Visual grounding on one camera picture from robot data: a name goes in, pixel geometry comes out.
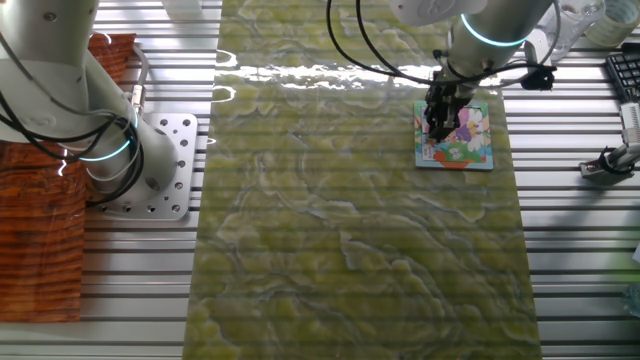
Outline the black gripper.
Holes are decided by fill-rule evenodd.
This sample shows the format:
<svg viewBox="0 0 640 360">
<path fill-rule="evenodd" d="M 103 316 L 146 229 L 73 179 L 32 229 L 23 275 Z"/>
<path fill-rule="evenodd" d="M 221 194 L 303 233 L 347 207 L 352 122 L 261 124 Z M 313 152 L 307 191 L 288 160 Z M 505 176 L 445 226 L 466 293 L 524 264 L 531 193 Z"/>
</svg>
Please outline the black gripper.
<svg viewBox="0 0 640 360">
<path fill-rule="evenodd" d="M 425 96 L 427 108 L 424 114 L 428 125 L 428 138 L 439 143 L 459 128 L 459 110 L 471 102 L 478 82 L 459 82 L 458 78 L 446 72 L 435 72 L 433 80 L 436 84 L 429 88 Z M 444 123 L 438 116 L 445 116 Z"/>
</svg>

